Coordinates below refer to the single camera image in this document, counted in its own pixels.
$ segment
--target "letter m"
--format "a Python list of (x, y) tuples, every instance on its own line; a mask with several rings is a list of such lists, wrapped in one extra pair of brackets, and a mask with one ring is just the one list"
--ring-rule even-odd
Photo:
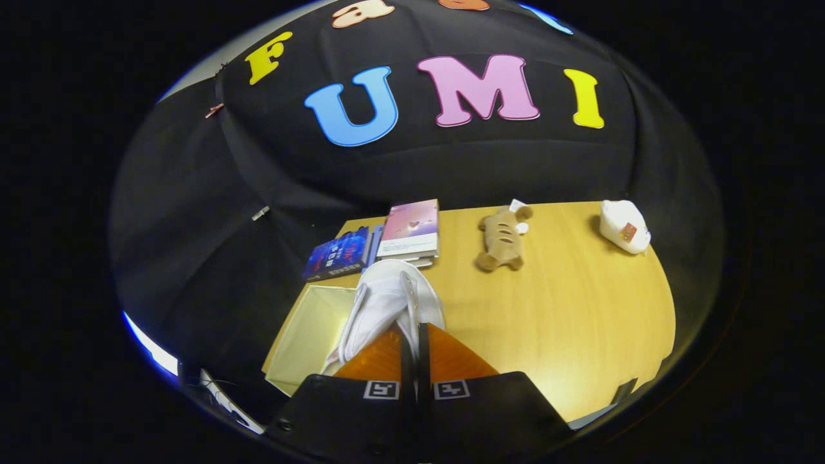
[(493, 115), (498, 94), (503, 119), (525, 120), (539, 117), (539, 108), (530, 99), (524, 79), (525, 61), (509, 54), (495, 54), (487, 61), (484, 76), (479, 78), (459, 60), (451, 56), (436, 56), (418, 63), (418, 69), (430, 74), (441, 102), (441, 114), (436, 123), (444, 127), (470, 122), (473, 115), (461, 107), (459, 94), (483, 119)]

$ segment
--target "beige box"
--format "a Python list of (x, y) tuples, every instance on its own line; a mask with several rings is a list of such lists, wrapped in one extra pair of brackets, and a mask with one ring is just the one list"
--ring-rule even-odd
[[(275, 346), (266, 380), (292, 396), (308, 375), (321, 373), (327, 356), (338, 345), (355, 294), (354, 288), (309, 286)], [(332, 375), (340, 366), (336, 362), (325, 373)]]

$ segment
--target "blue book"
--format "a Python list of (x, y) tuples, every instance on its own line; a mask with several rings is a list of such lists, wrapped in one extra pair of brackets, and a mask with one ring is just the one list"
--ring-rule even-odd
[(370, 228), (361, 227), (315, 247), (302, 277), (307, 282), (352, 274), (366, 267), (370, 253)]
[(372, 240), (370, 242), (370, 255), (366, 259), (366, 266), (361, 269), (361, 273), (375, 262), (375, 255), (378, 254), (378, 245), (381, 244), (381, 235), (384, 233), (384, 225), (377, 225), (375, 231), (372, 233)]

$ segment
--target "book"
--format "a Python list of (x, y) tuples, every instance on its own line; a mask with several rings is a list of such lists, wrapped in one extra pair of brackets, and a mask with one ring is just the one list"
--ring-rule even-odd
[(370, 239), (370, 228), (364, 226), (315, 247), (302, 277), (307, 282), (315, 282), (365, 268), (370, 254)]
[(384, 232), (384, 225), (377, 225), (372, 232), (372, 239), (370, 239), (370, 254), (366, 259), (366, 266), (361, 269), (361, 273), (375, 263), (375, 255), (378, 253), (378, 245), (381, 242), (381, 234)]
[(438, 246), (438, 200), (418, 201), (389, 209), (375, 256), (426, 266), (438, 257)]

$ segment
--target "plush bread toy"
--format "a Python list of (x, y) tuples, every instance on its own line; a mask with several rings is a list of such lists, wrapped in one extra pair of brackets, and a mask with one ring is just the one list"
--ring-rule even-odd
[(520, 222), (533, 216), (529, 206), (522, 206), (513, 212), (502, 206), (494, 215), (481, 219), (478, 228), (484, 231), (487, 252), (478, 254), (475, 263), (484, 271), (492, 271), (503, 264), (517, 270), (524, 264), (521, 258), (521, 237), (516, 228)]

